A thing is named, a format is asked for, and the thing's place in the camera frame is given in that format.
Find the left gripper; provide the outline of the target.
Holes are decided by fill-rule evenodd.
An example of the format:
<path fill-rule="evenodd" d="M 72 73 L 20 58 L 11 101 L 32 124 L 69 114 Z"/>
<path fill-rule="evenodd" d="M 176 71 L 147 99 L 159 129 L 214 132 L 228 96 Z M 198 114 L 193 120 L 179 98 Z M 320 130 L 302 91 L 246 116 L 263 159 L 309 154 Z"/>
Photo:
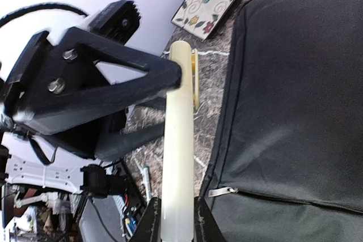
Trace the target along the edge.
<path fill-rule="evenodd" d="M 139 25 L 134 2 L 120 0 L 85 26 L 64 30 L 55 44 L 48 31 L 34 34 L 2 86 L 2 130 L 50 138 L 178 88 L 182 70 L 177 63 L 124 46 Z M 143 76 L 110 84 L 96 61 Z"/>

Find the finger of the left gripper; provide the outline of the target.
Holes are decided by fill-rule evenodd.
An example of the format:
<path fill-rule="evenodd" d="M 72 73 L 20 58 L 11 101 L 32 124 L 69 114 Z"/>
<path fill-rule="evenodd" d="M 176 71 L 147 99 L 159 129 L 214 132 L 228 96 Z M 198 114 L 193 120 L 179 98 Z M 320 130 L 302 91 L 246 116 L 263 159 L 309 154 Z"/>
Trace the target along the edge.
<path fill-rule="evenodd" d="M 84 159 L 115 160 L 163 136 L 162 122 L 122 132 L 126 124 L 125 108 L 130 104 L 123 99 L 67 99 L 54 108 L 54 117 L 58 119 L 54 141 Z"/>

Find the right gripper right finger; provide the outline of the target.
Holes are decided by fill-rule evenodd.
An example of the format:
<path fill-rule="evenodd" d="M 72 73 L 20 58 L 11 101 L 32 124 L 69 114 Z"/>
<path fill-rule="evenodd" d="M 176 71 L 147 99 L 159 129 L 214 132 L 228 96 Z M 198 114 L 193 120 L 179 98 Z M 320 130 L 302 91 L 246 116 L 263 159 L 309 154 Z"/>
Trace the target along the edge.
<path fill-rule="evenodd" d="M 203 197 L 194 198 L 194 241 L 226 242 Z"/>

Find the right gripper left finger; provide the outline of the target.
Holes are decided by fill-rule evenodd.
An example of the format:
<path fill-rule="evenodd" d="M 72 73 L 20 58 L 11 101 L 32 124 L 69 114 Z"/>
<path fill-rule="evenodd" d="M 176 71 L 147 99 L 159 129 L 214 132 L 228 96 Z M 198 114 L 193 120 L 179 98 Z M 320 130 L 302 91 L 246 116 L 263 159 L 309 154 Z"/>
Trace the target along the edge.
<path fill-rule="evenodd" d="M 137 225 L 132 242 L 161 242 L 161 199 L 153 197 Z"/>

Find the yellow highlighter pen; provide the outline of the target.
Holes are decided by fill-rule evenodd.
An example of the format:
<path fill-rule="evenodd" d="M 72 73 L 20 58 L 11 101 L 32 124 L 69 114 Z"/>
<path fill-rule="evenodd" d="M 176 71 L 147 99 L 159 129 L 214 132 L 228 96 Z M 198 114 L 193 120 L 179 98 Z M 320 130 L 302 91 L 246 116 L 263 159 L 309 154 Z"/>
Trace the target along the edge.
<path fill-rule="evenodd" d="M 185 41 L 170 47 L 182 68 L 181 85 L 166 94 L 161 198 L 161 240 L 194 236 L 194 111 L 200 107 L 199 54 Z"/>

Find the clear pen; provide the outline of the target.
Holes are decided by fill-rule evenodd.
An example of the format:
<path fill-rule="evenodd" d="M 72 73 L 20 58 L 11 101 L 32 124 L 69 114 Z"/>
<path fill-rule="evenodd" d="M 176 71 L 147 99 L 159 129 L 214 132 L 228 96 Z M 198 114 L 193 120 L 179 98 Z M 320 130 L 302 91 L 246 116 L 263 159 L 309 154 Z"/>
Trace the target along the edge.
<path fill-rule="evenodd" d="M 142 181 L 145 187 L 145 194 L 146 194 L 146 201 L 149 201 L 152 198 L 152 190 L 151 190 L 151 182 L 150 182 L 150 175 L 149 175 L 149 167 L 144 166 L 142 169 Z"/>

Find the black student bag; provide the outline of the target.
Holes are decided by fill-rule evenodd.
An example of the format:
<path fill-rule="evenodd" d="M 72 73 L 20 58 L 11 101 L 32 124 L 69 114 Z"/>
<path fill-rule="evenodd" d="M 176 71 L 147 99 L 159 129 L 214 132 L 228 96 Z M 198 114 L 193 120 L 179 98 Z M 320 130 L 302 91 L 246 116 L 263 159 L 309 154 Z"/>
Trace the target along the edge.
<path fill-rule="evenodd" d="M 362 240 L 362 0 L 250 0 L 200 190 L 226 241 Z"/>

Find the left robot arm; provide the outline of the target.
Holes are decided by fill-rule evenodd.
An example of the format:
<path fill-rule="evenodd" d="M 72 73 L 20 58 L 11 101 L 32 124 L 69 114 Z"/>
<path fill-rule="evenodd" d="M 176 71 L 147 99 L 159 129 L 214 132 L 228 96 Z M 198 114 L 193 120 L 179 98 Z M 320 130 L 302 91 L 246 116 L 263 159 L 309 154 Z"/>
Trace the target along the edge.
<path fill-rule="evenodd" d="M 56 45 L 48 31 L 31 37 L 1 81 L 1 133 L 27 141 L 38 162 L 1 147 L 1 183 L 99 198 L 124 192 L 125 181 L 99 165 L 54 166 L 37 139 L 82 159 L 115 161 L 163 136 L 162 123 L 123 132 L 129 106 L 164 110 L 164 93 L 182 81 L 175 62 L 126 46 L 139 25 L 135 3 L 120 0 L 85 16 Z"/>

